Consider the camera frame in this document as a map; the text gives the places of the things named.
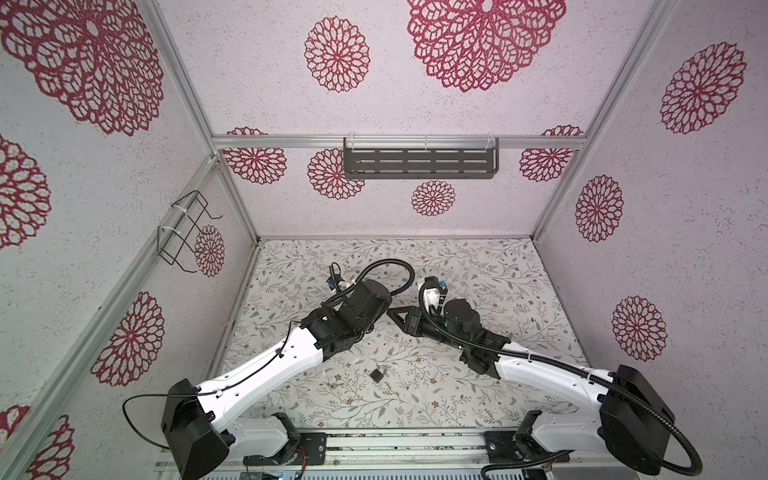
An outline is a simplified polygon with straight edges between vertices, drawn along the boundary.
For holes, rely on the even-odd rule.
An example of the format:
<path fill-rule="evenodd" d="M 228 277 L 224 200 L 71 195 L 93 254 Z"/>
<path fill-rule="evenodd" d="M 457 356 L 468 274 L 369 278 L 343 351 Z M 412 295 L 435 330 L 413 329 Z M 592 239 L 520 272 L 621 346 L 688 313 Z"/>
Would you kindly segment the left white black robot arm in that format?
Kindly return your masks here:
<path fill-rule="evenodd" d="M 198 385 L 183 379 L 171 386 L 161 431 L 180 476 L 201 479 L 236 457 L 274 465 L 291 461 L 301 436 L 286 414 L 256 420 L 243 414 L 293 377 L 349 350 L 391 301 L 385 286 L 362 280 L 239 367 Z"/>

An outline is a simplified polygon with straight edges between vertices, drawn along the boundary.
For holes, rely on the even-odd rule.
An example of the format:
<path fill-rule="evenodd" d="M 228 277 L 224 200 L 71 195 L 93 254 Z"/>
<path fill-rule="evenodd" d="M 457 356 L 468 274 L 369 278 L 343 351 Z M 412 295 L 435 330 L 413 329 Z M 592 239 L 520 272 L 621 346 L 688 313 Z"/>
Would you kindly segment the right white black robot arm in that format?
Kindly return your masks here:
<path fill-rule="evenodd" d="M 670 440 L 656 419 L 675 420 L 671 409 L 636 369 L 621 365 L 614 372 L 536 360 L 529 349 L 493 333 L 464 299 L 450 300 L 442 313 L 426 315 L 418 306 L 391 308 L 388 316 L 405 334 L 426 337 L 460 349 L 460 360 L 480 375 L 532 386 L 577 407 L 558 418 L 528 413 L 516 435 L 529 459 L 558 451 L 609 453 L 627 467 L 647 475 L 661 471 Z"/>

